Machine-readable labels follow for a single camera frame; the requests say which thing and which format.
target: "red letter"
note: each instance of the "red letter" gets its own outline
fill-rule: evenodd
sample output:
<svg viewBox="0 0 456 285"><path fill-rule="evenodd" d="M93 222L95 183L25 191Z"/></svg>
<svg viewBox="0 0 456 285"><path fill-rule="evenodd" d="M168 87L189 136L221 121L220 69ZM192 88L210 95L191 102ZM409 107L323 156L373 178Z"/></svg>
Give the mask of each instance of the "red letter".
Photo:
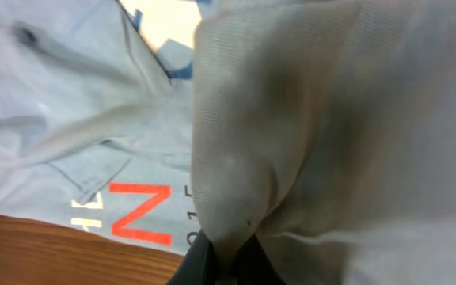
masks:
<svg viewBox="0 0 456 285"><path fill-rule="evenodd" d="M171 195L169 185L112 183L109 185L109 191L115 193L155 194L152 198L138 206L127 216L114 223L112 225L113 235L123 238L139 239L141 241L149 241L159 245L172 245L171 234L155 233L149 230L124 229L125 226L144 216L164 200L167 200Z"/></svg>

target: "red letter n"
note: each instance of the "red letter n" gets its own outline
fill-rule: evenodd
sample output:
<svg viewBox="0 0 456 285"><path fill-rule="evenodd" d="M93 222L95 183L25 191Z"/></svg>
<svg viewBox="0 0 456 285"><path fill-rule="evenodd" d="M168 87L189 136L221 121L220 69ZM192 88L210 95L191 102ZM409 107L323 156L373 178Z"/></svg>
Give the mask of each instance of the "red letter n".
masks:
<svg viewBox="0 0 456 285"><path fill-rule="evenodd" d="M109 191L114 193L138 193L154 194L145 203L138 206L131 213L115 222L112 225L112 234L123 238L133 238L141 241L149 241L159 245L172 245L172 235L155 233L149 230L125 229L124 227L143 217L152 211L157 205L167 200L171 195L169 185L149 185L149 184L122 184L112 183L109 185Z"/></svg>

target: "cloth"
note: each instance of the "cloth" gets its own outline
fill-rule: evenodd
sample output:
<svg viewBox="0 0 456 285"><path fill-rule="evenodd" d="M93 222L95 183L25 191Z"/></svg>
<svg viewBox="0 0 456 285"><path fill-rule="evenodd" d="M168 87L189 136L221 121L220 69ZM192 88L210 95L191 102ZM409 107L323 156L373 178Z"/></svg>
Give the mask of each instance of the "cloth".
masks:
<svg viewBox="0 0 456 285"><path fill-rule="evenodd" d="M185 253L192 83L167 72L115 1L0 1L0 215Z"/></svg>
<svg viewBox="0 0 456 285"><path fill-rule="evenodd" d="M456 2L221 1L196 32L192 189L224 271L456 283Z"/></svg>

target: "wooden surface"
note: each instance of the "wooden surface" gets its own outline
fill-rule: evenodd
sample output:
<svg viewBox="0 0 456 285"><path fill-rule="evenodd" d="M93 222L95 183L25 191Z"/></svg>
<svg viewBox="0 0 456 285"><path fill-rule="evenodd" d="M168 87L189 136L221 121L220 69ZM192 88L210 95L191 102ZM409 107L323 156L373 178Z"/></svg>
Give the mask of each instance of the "wooden surface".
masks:
<svg viewBox="0 0 456 285"><path fill-rule="evenodd" d="M0 285L165 284L182 257L0 216Z"/></svg>

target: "wooden table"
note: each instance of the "wooden table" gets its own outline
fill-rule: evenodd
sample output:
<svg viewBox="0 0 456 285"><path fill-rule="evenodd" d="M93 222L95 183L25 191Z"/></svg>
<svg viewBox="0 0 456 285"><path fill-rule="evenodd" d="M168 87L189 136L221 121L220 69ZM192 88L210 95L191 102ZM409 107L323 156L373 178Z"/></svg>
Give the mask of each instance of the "wooden table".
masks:
<svg viewBox="0 0 456 285"><path fill-rule="evenodd" d="M0 216L0 285L165 284L182 256Z"/></svg>

